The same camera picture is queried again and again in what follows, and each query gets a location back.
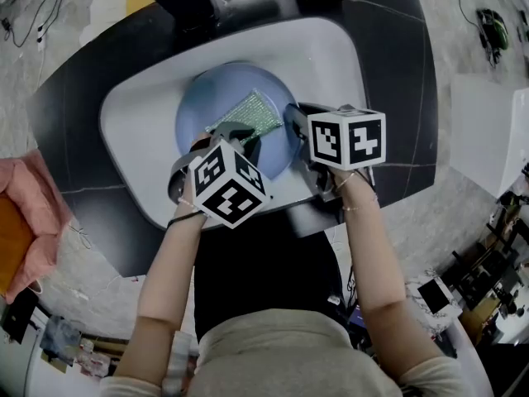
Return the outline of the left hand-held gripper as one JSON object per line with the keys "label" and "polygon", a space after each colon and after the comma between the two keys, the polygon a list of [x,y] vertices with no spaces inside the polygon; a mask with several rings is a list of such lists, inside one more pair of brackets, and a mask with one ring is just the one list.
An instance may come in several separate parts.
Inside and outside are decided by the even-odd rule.
{"label": "left hand-held gripper", "polygon": [[270,203],[270,182],[258,169],[261,139],[241,122],[221,122],[210,134],[238,139],[236,148],[224,139],[177,160],[168,186],[169,198],[231,229]]}

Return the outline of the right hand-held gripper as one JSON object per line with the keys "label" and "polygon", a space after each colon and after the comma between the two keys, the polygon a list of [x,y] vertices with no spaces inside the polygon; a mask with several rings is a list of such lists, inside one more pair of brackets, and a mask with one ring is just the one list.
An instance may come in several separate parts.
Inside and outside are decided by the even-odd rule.
{"label": "right hand-held gripper", "polygon": [[323,201],[338,197],[331,169],[357,171],[386,161],[386,116],[367,108],[290,103],[284,120],[303,144],[301,173]]}

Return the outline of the green scouring sponge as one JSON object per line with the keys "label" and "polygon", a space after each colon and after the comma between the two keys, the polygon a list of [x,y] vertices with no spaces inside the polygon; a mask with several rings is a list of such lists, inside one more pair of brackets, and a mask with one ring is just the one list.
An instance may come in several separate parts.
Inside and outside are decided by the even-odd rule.
{"label": "green scouring sponge", "polygon": [[241,139],[242,145],[257,136],[265,136],[284,124],[267,96],[257,89],[253,89],[225,115],[206,127],[206,132],[212,134],[219,125],[226,122],[238,122],[254,129],[249,137]]}

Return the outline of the large blue plate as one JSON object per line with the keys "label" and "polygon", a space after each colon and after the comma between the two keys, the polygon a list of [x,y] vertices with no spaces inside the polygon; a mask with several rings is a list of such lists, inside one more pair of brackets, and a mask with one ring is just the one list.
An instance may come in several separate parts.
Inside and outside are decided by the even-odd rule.
{"label": "large blue plate", "polygon": [[[262,95],[283,122],[285,108],[295,100],[287,86],[269,71],[234,62],[199,75],[187,88],[176,112],[175,137],[180,153],[188,153],[199,133],[254,91]],[[274,179],[291,165],[298,148],[299,139],[283,124],[261,137],[258,168]]]}

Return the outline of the person's right forearm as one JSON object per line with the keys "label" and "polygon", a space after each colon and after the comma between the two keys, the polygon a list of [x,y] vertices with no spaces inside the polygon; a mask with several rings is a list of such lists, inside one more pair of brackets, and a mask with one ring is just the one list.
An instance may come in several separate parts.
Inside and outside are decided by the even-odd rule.
{"label": "person's right forearm", "polygon": [[[350,173],[331,172],[335,183]],[[381,367],[397,380],[442,353],[408,307],[403,273],[375,192],[355,173],[339,193],[360,311]]]}

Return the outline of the person's left forearm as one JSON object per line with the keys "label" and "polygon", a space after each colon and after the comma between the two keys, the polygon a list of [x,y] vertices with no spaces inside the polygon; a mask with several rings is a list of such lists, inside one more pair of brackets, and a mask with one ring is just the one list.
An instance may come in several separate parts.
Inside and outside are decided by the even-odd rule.
{"label": "person's left forearm", "polygon": [[160,386],[169,364],[174,334],[181,328],[193,266],[206,217],[179,203],[145,277],[136,324],[115,377]]}

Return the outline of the white sink basin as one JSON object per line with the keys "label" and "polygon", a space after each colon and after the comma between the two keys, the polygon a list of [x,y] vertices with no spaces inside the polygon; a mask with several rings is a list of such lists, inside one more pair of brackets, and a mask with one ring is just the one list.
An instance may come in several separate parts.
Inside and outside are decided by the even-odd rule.
{"label": "white sink basin", "polygon": [[365,105],[360,59],[349,34],[320,17],[237,32],[186,50],[134,75],[106,96],[100,129],[117,170],[142,215],[165,227],[176,209],[168,195],[180,153],[176,112],[189,85],[229,63],[248,63],[279,78],[294,103],[332,108]]}

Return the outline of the person's black trousers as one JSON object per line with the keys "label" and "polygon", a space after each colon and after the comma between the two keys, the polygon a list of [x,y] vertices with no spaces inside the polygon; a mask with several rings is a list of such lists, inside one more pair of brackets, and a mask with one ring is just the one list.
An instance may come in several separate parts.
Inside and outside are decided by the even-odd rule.
{"label": "person's black trousers", "polygon": [[197,338],[267,309],[319,312],[346,326],[341,272],[326,234],[297,237],[282,215],[202,232],[194,265]]}

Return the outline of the dark vanity cabinet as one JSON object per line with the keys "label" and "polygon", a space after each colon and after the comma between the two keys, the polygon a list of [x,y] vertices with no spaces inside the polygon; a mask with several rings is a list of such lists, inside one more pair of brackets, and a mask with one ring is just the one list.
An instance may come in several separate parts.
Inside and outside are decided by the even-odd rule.
{"label": "dark vanity cabinet", "polygon": [[[318,15],[342,26],[360,57],[367,103],[388,117],[388,159],[374,177],[383,206],[434,183],[438,110],[430,37],[419,0],[344,0],[324,10],[298,5],[283,20]],[[163,233],[140,212],[99,128],[110,90],[143,69],[212,41],[174,31],[152,4],[88,43],[45,81],[27,105],[39,150],[74,216],[125,277],[144,275]]]}

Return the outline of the white ceramic tub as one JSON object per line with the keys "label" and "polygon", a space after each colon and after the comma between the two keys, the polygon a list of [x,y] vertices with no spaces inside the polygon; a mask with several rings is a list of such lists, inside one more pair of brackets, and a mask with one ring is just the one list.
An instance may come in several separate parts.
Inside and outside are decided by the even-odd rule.
{"label": "white ceramic tub", "polygon": [[450,166],[497,199],[529,163],[529,88],[457,74],[450,91]]}

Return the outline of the green black device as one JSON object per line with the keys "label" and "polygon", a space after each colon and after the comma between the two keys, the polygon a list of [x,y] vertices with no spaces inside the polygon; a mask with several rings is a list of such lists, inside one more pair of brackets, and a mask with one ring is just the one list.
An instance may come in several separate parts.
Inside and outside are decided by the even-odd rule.
{"label": "green black device", "polygon": [[477,9],[476,15],[490,46],[496,50],[506,50],[508,48],[508,32],[503,18],[488,8]]}

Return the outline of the black tablet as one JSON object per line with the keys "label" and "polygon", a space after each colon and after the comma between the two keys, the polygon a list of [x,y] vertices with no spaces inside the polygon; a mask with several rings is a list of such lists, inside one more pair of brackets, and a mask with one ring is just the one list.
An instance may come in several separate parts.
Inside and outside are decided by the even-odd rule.
{"label": "black tablet", "polygon": [[440,312],[450,302],[435,280],[430,280],[418,288],[432,314]]}

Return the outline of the person's grey sweatshirt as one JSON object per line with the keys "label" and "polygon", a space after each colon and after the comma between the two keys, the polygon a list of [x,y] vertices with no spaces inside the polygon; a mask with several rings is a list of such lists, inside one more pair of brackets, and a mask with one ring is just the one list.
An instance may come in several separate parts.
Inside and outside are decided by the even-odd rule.
{"label": "person's grey sweatshirt", "polygon": [[473,397],[459,362],[424,361],[396,380],[311,311],[267,309],[226,320],[199,343],[186,397]]}

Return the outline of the cluttered black shelf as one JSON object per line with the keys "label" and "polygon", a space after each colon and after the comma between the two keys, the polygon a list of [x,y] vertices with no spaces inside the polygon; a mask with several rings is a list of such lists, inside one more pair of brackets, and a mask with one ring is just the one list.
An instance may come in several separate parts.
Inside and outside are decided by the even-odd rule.
{"label": "cluttered black shelf", "polygon": [[455,261],[441,275],[462,298],[459,320],[475,346],[500,338],[499,318],[521,317],[525,310],[516,303],[523,286],[518,238],[529,246],[529,163],[496,200],[478,240],[463,252],[453,251]]}

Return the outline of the marble pattern table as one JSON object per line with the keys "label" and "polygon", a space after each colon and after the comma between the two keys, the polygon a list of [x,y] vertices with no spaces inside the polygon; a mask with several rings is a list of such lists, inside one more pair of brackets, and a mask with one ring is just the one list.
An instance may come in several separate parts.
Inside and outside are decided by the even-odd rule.
{"label": "marble pattern table", "polygon": [[[430,280],[437,282],[450,302],[436,314],[431,313],[418,292],[418,288]],[[435,337],[444,332],[462,314],[462,308],[454,295],[434,270],[425,270],[418,275],[408,276],[405,285],[408,306],[417,321],[428,331],[431,337]]]}

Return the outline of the orange cushion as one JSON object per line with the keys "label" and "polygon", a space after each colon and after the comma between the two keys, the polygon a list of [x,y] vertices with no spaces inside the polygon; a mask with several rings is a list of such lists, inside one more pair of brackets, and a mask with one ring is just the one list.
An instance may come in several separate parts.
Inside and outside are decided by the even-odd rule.
{"label": "orange cushion", "polygon": [[0,194],[0,295],[8,296],[13,279],[24,261],[34,234],[20,210],[5,193]]}

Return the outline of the blue denim garment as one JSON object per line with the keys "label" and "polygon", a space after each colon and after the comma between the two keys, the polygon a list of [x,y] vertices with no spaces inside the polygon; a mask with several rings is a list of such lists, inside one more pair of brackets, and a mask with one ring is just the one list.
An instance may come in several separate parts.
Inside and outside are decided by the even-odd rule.
{"label": "blue denim garment", "polygon": [[52,315],[42,335],[40,349],[52,360],[72,366],[79,352],[81,332],[67,319]]}

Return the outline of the black flat box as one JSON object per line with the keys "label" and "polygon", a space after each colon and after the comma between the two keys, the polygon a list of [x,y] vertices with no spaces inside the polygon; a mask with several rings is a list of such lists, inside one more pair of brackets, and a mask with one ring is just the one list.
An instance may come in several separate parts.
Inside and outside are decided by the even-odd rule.
{"label": "black flat box", "polygon": [[31,320],[38,296],[31,289],[24,289],[17,295],[12,304],[9,304],[0,320],[0,327],[7,335],[18,344],[21,344]]}

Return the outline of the white cluttered desk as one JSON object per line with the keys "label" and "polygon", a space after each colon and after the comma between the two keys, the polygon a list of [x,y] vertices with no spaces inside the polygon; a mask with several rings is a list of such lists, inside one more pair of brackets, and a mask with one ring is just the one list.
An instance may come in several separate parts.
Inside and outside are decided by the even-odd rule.
{"label": "white cluttered desk", "polygon": [[31,315],[22,342],[12,342],[0,327],[0,394],[9,397],[98,397],[100,380],[79,365],[60,371],[41,358],[40,343],[48,317]]}

